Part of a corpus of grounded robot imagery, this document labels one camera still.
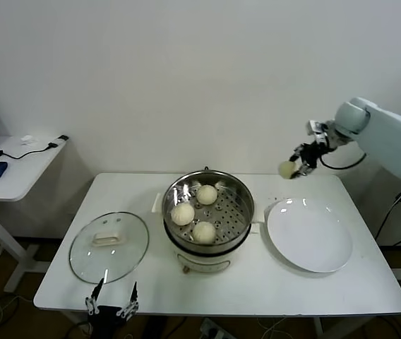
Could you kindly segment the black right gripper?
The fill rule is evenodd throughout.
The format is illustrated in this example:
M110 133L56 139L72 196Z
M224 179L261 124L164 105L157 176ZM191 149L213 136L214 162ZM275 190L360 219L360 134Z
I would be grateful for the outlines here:
M298 145L294 150L293 154L289 157L290 162L296 162L301 158L301 166L294 170L290 176L290 179L296 179L298 177L305 177L312 173L313 167L317 167L319 159L328 153L328 146L324 143L302 143Z

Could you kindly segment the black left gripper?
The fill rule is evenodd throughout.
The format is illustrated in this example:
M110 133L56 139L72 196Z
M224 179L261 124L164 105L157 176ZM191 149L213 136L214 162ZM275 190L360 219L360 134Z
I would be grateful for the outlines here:
M137 283L128 304L123 307L98 306L97 298L104 284L104 278L94 287L91 295L85 298L85 306L88 310L88 323L92 326L90 339L111 339L116 331L130 320L138 311L138 289Z

